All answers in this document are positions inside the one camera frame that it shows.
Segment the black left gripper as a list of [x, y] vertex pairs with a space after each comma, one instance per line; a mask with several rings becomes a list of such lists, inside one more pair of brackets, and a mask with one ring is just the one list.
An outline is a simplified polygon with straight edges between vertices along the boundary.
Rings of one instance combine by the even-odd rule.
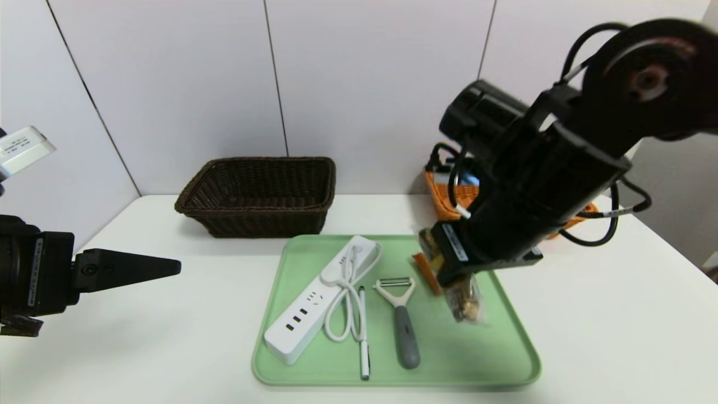
[[42, 232], [20, 217], [2, 215], [3, 315], [61, 314], [77, 303], [77, 292], [106, 291], [181, 273], [177, 259], [101, 249], [76, 255], [72, 272], [74, 240], [72, 233]]

